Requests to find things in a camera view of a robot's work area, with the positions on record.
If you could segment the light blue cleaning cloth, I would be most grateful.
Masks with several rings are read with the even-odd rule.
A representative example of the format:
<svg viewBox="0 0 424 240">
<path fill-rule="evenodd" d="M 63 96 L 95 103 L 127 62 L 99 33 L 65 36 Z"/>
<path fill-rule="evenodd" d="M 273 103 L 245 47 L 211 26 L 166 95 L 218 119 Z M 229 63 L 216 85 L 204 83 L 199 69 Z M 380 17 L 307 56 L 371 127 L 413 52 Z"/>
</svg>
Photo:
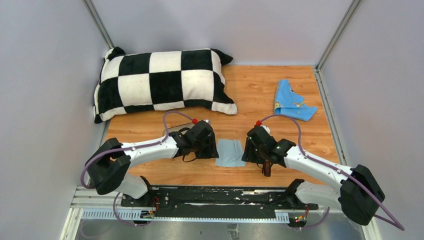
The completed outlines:
<svg viewBox="0 0 424 240">
<path fill-rule="evenodd" d="M 239 140 L 219 139 L 217 143 L 219 157 L 215 159 L 218 167 L 244 167 L 246 163 L 242 161 L 244 150 Z"/>
</svg>

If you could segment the black sunglasses case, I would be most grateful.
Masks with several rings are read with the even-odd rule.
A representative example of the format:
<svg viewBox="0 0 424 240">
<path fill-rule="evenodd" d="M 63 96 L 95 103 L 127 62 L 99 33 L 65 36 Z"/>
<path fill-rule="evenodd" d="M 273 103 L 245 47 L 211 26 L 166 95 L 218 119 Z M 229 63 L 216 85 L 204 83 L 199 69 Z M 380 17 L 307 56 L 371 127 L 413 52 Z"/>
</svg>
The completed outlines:
<svg viewBox="0 0 424 240">
<path fill-rule="evenodd" d="M 185 124 L 180 124 L 180 125 L 177 125 L 177 126 L 173 126 L 173 127 L 168 128 L 168 132 L 169 133 L 171 133 L 171 132 L 178 132 L 181 129 L 182 129 L 183 132 L 185 132 L 187 129 L 191 129 L 194 125 L 195 124 L 192 123 L 192 122 L 185 123 Z"/>
</svg>

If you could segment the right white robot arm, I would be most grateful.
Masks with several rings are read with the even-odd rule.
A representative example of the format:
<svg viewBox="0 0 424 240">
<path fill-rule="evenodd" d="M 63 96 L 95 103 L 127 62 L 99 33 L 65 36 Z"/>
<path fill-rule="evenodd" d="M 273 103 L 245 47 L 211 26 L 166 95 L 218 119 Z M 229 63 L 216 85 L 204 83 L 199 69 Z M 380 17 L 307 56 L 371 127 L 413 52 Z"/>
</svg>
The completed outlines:
<svg viewBox="0 0 424 240">
<path fill-rule="evenodd" d="M 244 162 L 262 166 L 262 174 L 271 176 L 273 165 L 303 172 L 319 181 L 313 184 L 295 179 L 287 188 L 285 201 L 292 209 L 303 204 L 317 204 L 342 211 L 356 224 L 366 226 L 385 199 L 372 172 L 361 164 L 340 165 L 311 154 L 300 145 L 281 139 L 276 141 L 264 125 L 254 126 L 248 133 Z"/>
</svg>

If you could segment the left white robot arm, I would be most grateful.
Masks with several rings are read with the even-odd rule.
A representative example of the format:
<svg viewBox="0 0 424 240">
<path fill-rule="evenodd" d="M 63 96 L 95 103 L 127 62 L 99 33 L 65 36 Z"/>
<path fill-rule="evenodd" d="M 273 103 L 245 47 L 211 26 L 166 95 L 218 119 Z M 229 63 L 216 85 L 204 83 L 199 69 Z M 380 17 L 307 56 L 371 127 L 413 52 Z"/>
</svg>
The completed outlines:
<svg viewBox="0 0 424 240">
<path fill-rule="evenodd" d="M 146 207 L 153 201 L 148 181 L 142 176 L 132 175 L 129 169 L 191 153 L 196 159 L 215 159 L 219 156 L 214 130 L 206 120 L 182 131 L 167 130 L 163 137 L 148 141 L 130 143 L 110 138 L 89 158 L 83 170 L 98 195 L 120 192 Z"/>
</svg>

